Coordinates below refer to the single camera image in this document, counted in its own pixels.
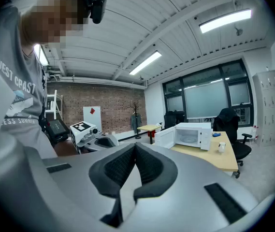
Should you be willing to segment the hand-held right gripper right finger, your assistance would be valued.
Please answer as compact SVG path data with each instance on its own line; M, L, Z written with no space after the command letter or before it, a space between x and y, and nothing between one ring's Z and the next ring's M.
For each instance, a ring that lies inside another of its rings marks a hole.
M229 226L205 186L219 184L245 213L256 198L235 178L209 162L164 147L147 147L170 158L178 168L173 185L161 196L138 199L122 224L125 232L214 232Z

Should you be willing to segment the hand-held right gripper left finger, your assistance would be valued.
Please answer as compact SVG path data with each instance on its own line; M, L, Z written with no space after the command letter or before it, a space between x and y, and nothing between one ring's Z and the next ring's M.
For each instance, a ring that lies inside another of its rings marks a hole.
M52 170L51 177L64 195L82 211L98 221L118 226L135 209L136 166L131 152L132 144L82 155L43 160ZM108 180L117 180L116 196L105 196L99 187L110 190L104 179L94 170L102 170Z

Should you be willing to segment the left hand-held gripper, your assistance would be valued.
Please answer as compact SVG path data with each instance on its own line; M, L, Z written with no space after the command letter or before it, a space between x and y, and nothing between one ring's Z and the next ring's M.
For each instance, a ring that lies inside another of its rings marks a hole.
M70 126L71 141L76 151L81 150L84 152L87 150L88 152L95 152L107 149L108 147L118 146L118 140L113 135L102 134L94 139L98 136L98 133L96 125L84 121Z

